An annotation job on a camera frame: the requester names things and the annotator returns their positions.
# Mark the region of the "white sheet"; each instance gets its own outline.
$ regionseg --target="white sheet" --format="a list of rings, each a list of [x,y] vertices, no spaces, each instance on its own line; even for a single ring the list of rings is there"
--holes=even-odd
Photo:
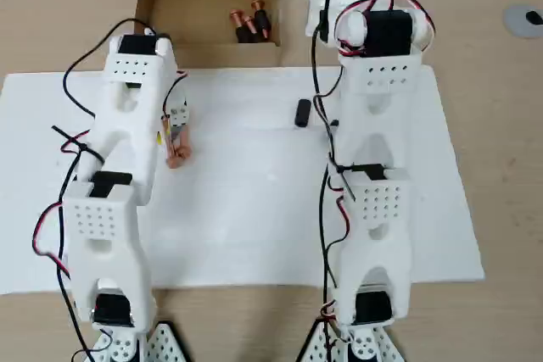
[[[322,89],[337,74],[337,67],[319,69]],[[64,96],[61,78],[59,73],[10,75],[0,97],[0,293],[57,288],[52,262],[31,251],[37,216],[56,200],[72,159],[59,153],[63,139],[50,126],[75,134],[91,123]],[[298,99],[313,92],[311,70],[191,70],[183,85],[192,115],[193,159],[172,171],[161,152],[151,203],[139,209],[154,285],[320,286],[316,212],[327,144],[321,127],[294,126]],[[87,107],[96,105],[97,73],[74,74],[69,87]],[[415,99],[409,168],[417,187],[412,280],[482,279],[429,67],[421,72]],[[333,112],[333,101],[329,109]],[[108,167],[129,170],[130,158],[122,147]],[[341,228],[328,222],[328,237]],[[41,246],[56,252],[57,235],[57,217],[51,215]]]

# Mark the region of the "white plastic part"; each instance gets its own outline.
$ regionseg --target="white plastic part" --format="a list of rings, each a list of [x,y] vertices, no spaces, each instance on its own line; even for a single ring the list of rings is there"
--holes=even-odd
[[[107,198],[90,198],[93,184],[73,181],[64,195],[70,254],[71,289],[80,318],[91,319],[98,284],[113,282],[113,291],[128,298],[134,327],[146,333],[156,311],[151,276],[137,227],[136,190],[113,186]],[[96,329],[103,328],[93,324]]]
[[[128,167],[132,183],[113,186],[106,198],[89,197],[93,188],[90,180],[100,162],[84,153],[77,181],[69,185],[64,195],[64,212],[70,242],[71,286],[80,318],[93,320],[98,290],[122,294],[130,302],[133,326],[123,327],[119,335],[134,336],[148,332],[156,312],[148,263],[139,239],[137,206],[150,199],[161,105],[177,67],[167,38],[156,42],[154,55],[118,53],[121,38],[114,37],[109,43],[104,68],[105,97],[99,104],[87,144],[107,163],[116,144],[128,138],[134,158],[134,165]],[[129,87],[127,83],[138,86]],[[93,322],[93,327],[104,326]]]
[[[100,335],[94,346],[90,349],[102,349],[101,351],[92,351],[91,355],[95,362],[109,362],[109,356],[113,343],[111,338],[105,334]],[[85,362],[91,362],[89,358],[85,358]]]
[[[338,24],[338,38],[353,47],[361,47],[366,40],[367,23],[364,14],[350,13]]]
[[[413,44],[418,44],[428,35],[428,21],[426,20],[426,15],[422,10],[416,8],[407,8],[405,11],[411,15],[413,20],[413,34],[411,36],[411,41]]]
[[[187,105],[177,106],[170,109],[170,124],[172,126],[182,126],[188,123],[189,110]]]
[[[137,337],[124,330],[114,331],[113,341],[108,350],[109,357],[114,362],[130,362],[136,355]]]
[[[99,104],[93,127],[87,138],[90,148],[105,159],[122,139],[129,139],[134,165],[132,184],[137,205],[151,197],[156,168],[156,132],[160,130],[160,109],[165,93],[176,78],[176,61],[167,38],[160,38],[155,55],[120,54],[120,37],[109,44],[104,68],[106,96]],[[126,83],[140,84],[129,88]],[[79,180],[88,181],[99,162],[83,154],[77,171]]]
[[[187,362],[187,356],[181,350],[176,337],[167,324],[158,324],[153,335],[146,341],[145,336],[127,337],[116,336],[113,332],[113,342],[102,334],[92,349],[103,349],[100,352],[92,352],[95,362],[129,362],[137,350],[139,341],[139,360],[141,362]]]
[[[148,340],[145,362],[187,362],[185,355],[177,343],[176,336],[168,324],[158,324]]]
[[[404,362],[400,351],[396,348],[387,332],[382,327],[351,327],[350,340],[344,343],[336,336],[334,330],[328,328],[332,347],[332,362],[349,362],[348,348],[352,347],[353,354],[359,360],[375,362]],[[326,339],[324,323],[316,327],[304,354],[299,362],[326,362]]]
[[[399,57],[339,56],[339,62],[344,73],[339,83],[341,126],[334,138],[336,162],[404,167],[406,115],[417,89],[421,53],[413,48],[411,55]]]
[[[392,318],[379,325],[404,318],[409,309],[411,182],[402,169],[386,170],[385,176],[387,180],[372,181],[365,172],[345,173],[356,202],[345,194],[352,227],[334,265],[338,288],[333,298],[341,324],[354,322],[359,292],[384,290],[389,295]]]
[[[417,89],[421,54],[384,58],[339,57],[339,123],[335,134],[337,164],[382,164],[386,180],[365,172],[345,172],[355,201],[345,194],[351,232],[339,246],[334,291],[338,322],[350,325],[356,294],[383,287],[389,295],[390,324],[409,309],[411,240],[408,231],[411,181],[406,167],[407,115]],[[338,185],[340,179],[334,176]]]

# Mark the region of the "wooden table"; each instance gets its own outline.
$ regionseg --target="wooden table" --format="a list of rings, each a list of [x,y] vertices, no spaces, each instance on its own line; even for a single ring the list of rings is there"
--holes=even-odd
[[[543,355],[543,40],[503,28],[510,3],[543,0],[420,0],[438,37],[427,62],[439,82],[487,279],[418,284],[393,333],[411,361],[533,362]],[[2,73],[62,70],[136,0],[0,0]],[[61,3],[68,3],[68,13]],[[283,64],[306,65],[307,0],[282,0]],[[319,60],[333,64],[326,51]],[[87,68],[98,68],[101,57]],[[198,361],[293,362],[320,291],[229,287],[159,291]],[[94,333],[85,326],[89,344]],[[78,348],[57,293],[0,298],[3,360],[67,361]]]

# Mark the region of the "cardboard box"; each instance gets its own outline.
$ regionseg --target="cardboard box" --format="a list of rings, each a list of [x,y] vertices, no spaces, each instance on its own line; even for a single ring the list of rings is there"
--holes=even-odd
[[[277,0],[265,0],[271,40],[238,44],[230,12],[253,14],[252,0],[137,0],[136,16],[168,33],[182,68],[271,67],[279,65]]]

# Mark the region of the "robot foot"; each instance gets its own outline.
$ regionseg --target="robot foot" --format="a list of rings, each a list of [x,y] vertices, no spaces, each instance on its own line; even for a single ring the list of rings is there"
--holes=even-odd
[[[339,339],[329,326],[331,362],[404,362],[387,332],[380,326],[352,326],[351,339],[346,343]],[[327,362],[324,320],[317,319],[305,339],[296,362]]]

